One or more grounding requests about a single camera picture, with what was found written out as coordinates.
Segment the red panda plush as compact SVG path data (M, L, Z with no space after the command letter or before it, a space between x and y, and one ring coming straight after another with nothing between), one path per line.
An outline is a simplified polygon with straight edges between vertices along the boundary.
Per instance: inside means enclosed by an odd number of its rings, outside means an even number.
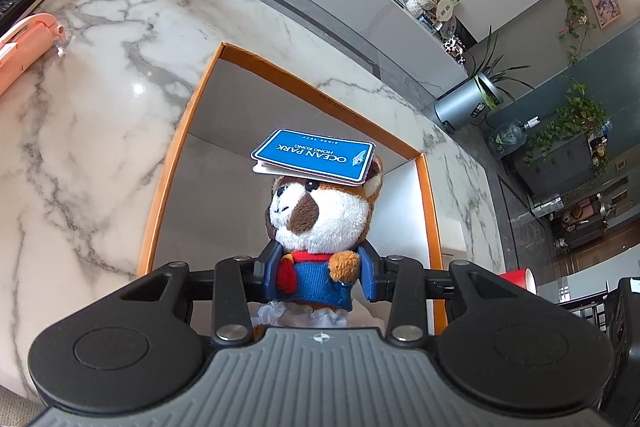
M274 178L266 230L283 247L276 297L257 309L254 333L269 326L382 329L352 299L358 247L383 185L374 143L277 129L250 156L255 172Z

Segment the orange storage box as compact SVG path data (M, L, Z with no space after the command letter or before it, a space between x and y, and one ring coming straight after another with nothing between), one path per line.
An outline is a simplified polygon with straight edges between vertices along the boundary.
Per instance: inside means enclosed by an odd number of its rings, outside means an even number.
M390 257L442 267L423 154L262 57L224 43L192 94L164 161L143 237L149 273L189 135L215 167L179 207L214 260L247 256L254 329L384 327Z

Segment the red mug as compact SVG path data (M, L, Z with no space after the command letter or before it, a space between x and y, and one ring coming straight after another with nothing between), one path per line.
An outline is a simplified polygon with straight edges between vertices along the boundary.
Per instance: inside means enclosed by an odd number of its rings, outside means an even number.
M537 285L531 269L525 268L509 271L506 273L502 273L501 277L503 278L503 280L521 287L526 291L529 291L533 295L537 294Z

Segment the water jug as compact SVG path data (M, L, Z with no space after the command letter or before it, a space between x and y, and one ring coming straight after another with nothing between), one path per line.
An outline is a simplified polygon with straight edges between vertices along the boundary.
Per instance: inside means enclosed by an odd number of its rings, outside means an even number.
M513 119L500 124L500 126L488 136L487 146L492 156L501 159L512 154L527 141L528 132L540 124L538 116L525 122Z

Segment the grey trash bin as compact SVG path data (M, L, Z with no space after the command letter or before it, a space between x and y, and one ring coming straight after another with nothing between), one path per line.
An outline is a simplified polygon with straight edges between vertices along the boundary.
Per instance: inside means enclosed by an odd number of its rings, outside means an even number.
M503 96L498 88L479 72L440 98L435 103L434 111L442 127L454 133L492 112L502 102Z

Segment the potted plant by bin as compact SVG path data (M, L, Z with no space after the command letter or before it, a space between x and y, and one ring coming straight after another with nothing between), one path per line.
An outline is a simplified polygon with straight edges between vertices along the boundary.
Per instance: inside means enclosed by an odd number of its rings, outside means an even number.
M516 82L526 87L529 91L534 90L530 83L514 77L514 72L528 69L529 65L501 66L503 54L497 54L498 40L498 31L493 31L492 27L489 27L488 36L484 41L485 47L482 57L478 58L471 51L466 52L468 59L471 61L469 78L475 82L476 87L480 90L480 95L488 112L497 109L504 102L505 96L512 102L515 101L514 96L500 86L502 82Z

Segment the hanging green vine plant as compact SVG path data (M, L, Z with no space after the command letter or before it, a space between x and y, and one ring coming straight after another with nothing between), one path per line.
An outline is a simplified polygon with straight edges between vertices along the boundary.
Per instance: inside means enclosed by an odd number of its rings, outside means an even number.
M525 147L524 165L535 167L535 162L546 162L552 146L573 139L574 136L600 129L605 121L603 105L591 98L588 88L575 78L575 67L585 53L585 44L591 31L598 25L593 23L584 0L565 0L564 26L559 33L559 42L565 48L567 68L562 77L570 83L564 102L551 114L529 144Z

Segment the framed wall picture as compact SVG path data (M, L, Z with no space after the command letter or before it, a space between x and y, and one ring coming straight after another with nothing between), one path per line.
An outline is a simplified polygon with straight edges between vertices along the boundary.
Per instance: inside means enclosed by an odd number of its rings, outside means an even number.
M618 0L590 0L600 29L615 22L622 15Z

